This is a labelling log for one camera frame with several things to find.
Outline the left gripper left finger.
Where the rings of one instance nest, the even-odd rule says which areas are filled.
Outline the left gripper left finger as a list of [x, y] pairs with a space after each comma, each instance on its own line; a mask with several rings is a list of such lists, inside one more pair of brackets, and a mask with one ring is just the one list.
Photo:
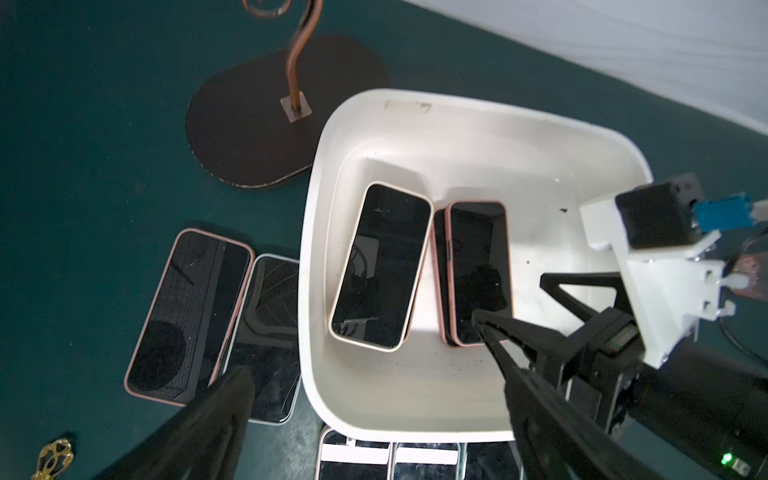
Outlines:
[[97, 475], [99, 479], [232, 479], [250, 420], [255, 386], [236, 367]]

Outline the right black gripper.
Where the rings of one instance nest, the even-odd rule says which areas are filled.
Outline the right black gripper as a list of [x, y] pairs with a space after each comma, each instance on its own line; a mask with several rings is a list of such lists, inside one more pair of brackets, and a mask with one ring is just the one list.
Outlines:
[[624, 421], [634, 419], [722, 479], [766, 477], [764, 373], [690, 337], [661, 367], [645, 364], [639, 327], [616, 273], [547, 273], [540, 285], [581, 326], [564, 335], [474, 311], [473, 325], [502, 375], [518, 367], [538, 376], [614, 442]]

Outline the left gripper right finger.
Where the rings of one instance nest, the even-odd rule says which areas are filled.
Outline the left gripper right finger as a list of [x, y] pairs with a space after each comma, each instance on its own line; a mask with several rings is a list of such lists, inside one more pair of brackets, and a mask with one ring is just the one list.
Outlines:
[[529, 479], [658, 479], [574, 410], [548, 383], [513, 367], [504, 374], [510, 422]]

